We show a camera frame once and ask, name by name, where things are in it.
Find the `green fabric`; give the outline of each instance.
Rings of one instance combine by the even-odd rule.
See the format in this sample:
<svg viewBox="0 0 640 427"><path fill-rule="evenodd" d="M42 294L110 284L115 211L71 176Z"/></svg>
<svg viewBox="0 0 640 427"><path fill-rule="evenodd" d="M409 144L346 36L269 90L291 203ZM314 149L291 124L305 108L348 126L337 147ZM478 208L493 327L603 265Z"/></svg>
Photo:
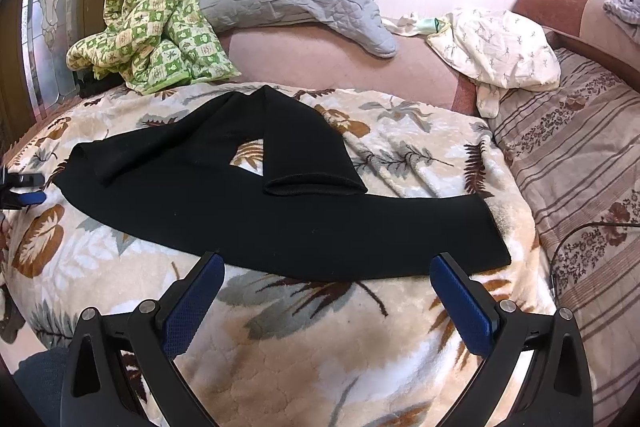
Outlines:
<svg viewBox="0 0 640 427"><path fill-rule="evenodd" d="M420 35L433 35L440 31L445 23L439 19L420 19L415 23L415 29Z"/></svg>
<svg viewBox="0 0 640 427"><path fill-rule="evenodd" d="M104 0L104 21L105 31L71 46L71 70L93 66L98 79L120 73L142 94L240 74L198 0Z"/></svg>

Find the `black sweater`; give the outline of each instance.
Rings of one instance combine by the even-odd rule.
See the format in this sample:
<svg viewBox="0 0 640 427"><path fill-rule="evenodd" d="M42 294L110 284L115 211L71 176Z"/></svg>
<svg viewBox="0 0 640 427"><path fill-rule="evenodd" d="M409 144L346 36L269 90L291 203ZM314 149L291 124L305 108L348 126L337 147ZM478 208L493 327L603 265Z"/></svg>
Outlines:
<svg viewBox="0 0 640 427"><path fill-rule="evenodd" d="M263 177L229 165L258 138ZM366 194L340 134L267 86L221 95L176 123L78 144L54 183L134 237L299 280L427 275L441 251L467 273L511 262L479 196Z"/></svg>

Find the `metal screw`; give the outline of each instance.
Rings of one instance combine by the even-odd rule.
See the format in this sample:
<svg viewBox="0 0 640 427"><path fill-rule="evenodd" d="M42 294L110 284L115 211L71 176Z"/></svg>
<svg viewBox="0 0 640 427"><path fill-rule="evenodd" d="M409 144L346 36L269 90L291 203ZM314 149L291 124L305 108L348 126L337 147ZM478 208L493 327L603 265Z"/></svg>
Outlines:
<svg viewBox="0 0 640 427"><path fill-rule="evenodd" d="M574 318L574 314L572 314L569 308L560 308L560 316L566 321L570 321Z"/></svg>
<svg viewBox="0 0 640 427"><path fill-rule="evenodd" d="M500 301L500 308L507 313L513 313L516 311L517 306L515 302L510 301L509 299L504 299Z"/></svg>
<svg viewBox="0 0 640 427"><path fill-rule="evenodd" d="M87 308L82 312L82 319L86 321L90 321L95 317L95 309Z"/></svg>
<svg viewBox="0 0 640 427"><path fill-rule="evenodd" d="M141 313L151 313L156 309L156 303L153 301L142 301L138 309Z"/></svg>

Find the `white cloth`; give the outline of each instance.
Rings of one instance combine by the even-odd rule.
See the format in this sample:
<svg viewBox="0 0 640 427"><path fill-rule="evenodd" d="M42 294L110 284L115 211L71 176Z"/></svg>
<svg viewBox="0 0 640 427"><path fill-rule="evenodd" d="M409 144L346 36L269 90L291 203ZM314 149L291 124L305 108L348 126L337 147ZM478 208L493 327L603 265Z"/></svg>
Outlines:
<svg viewBox="0 0 640 427"><path fill-rule="evenodd" d="M392 19L382 18L382 25L396 35L413 37L416 35L431 35L436 33L444 22L437 19L421 19L415 12L404 15L395 22Z"/></svg>
<svg viewBox="0 0 640 427"><path fill-rule="evenodd" d="M385 26L409 35L419 21L415 13L400 19L402 33ZM508 89L558 88L560 64L539 24L507 10L486 9L454 10L438 22L438 32L427 34L426 41L449 66L474 81L482 117L498 115Z"/></svg>

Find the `striped bedsheet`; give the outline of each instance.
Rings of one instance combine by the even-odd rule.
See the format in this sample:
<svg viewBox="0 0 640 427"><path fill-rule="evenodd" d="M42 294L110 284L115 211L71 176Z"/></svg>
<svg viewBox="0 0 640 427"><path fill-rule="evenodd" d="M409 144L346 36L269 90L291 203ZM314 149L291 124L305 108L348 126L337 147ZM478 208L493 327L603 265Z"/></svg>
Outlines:
<svg viewBox="0 0 640 427"><path fill-rule="evenodd" d="M489 125L532 208L559 304L578 320L594 421L606 427L640 380L640 229L576 229L640 220L640 94L592 60L556 54L560 89L512 90Z"/></svg>

